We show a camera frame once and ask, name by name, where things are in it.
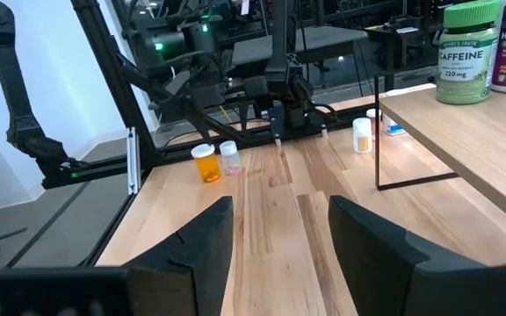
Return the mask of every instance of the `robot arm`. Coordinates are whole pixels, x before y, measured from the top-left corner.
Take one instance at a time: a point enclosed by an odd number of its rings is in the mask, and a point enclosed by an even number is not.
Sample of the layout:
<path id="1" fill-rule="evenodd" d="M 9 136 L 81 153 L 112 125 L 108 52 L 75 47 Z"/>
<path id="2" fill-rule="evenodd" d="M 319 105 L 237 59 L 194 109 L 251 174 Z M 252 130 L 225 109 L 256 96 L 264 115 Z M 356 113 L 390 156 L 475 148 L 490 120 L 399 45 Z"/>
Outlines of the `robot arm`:
<path id="1" fill-rule="evenodd" d="M 9 109 L 7 142 L 34 158 L 45 177 L 83 165 L 69 158 L 62 144 L 48 138 L 33 115 L 15 51 L 15 19 L 0 2 L 0 83 Z"/>

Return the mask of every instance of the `green bottle cap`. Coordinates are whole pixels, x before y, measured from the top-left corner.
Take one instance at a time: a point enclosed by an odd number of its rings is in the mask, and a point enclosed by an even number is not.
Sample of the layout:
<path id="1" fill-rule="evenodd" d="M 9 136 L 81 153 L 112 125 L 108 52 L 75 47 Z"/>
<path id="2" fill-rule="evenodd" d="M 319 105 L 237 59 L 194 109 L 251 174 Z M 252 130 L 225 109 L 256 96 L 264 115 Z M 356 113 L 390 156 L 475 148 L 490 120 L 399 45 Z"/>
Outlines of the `green bottle cap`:
<path id="1" fill-rule="evenodd" d="M 494 22 L 499 14 L 498 0 L 475 0 L 445 9 L 444 27 L 467 27 Z"/>

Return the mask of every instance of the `clear pill bottle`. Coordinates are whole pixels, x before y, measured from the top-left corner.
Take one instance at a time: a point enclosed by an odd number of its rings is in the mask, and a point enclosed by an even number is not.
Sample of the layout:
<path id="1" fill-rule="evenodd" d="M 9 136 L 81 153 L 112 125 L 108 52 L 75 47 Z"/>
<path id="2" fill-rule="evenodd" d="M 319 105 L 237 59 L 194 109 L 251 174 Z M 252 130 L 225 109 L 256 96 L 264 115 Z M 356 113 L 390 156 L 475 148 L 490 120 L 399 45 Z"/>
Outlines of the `clear pill bottle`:
<path id="1" fill-rule="evenodd" d="M 197 164 L 202 181 L 211 183 L 220 179 L 220 168 L 214 153 L 214 145 L 198 145 L 191 150 L 191 156 Z"/>
<path id="2" fill-rule="evenodd" d="M 352 121 L 352 140 L 356 153 L 364 154 L 372 150 L 372 124 L 369 118 Z"/>
<path id="3" fill-rule="evenodd" d="M 220 144 L 222 168 L 226 175 L 233 176 L 242 172 L 242 160 L 237 151 L 235 141 L 228 140 Z"/>
<path id="4" fill-rule="evenodd" d="M 438 44 L 437 100 L 474 104 L 485 100 L 495 66 L 499 1 L 482 0 L 445 9 Z"/>

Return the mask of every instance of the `small white bottle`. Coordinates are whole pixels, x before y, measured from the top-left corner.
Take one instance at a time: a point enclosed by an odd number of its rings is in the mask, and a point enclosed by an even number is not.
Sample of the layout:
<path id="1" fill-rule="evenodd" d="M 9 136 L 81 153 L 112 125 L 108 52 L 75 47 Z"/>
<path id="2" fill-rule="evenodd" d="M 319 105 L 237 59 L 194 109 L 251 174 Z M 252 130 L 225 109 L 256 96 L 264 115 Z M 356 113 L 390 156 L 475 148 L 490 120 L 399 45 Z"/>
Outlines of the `small white bottle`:
<path id="1" fill-rule="evenodd" d="M 220 144 L 222 167 L 227 175 L 233 176 L 242 172 L 242 160 L 235 141 L 228 140 Z"/>
<path id="2" fill-rule="evenodd" d="M 372 151 L 372 123 L 369 118 L 356 118 L 352 121 L 352 141 L 356 153 Z"/>

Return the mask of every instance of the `wooden table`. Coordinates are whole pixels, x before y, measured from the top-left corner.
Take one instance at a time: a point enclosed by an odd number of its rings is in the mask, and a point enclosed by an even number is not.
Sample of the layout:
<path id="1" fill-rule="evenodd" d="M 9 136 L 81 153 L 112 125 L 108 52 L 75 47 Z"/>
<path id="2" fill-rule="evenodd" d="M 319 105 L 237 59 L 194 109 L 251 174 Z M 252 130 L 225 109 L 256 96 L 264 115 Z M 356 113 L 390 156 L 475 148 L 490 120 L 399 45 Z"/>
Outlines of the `wooden table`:
<path id="1" fill-rule="evenodd" d="M 408 134 L 382 142 L 386 179 L 449 170 Z M 329 233 L 335 194 L 459 254 L 506 263 L 505 213 L 462 179 L 378 192 L 372 154 L 353 153 L 351 129 L 286 142 L 282 153 L 273 145 L 240 153 L 245 171 L 215 183 L 203 184 L 193 162 L 154 169 L 98 265 L 134 258 L 231 195 L 235 236 L 223 315 L 356 315 Z"/>
<path id="2" fill-rule="evenodd" d="M 452 106 L 435 89 L 384 98 L 382 111 L 506 212 L 506 94 Z"/>

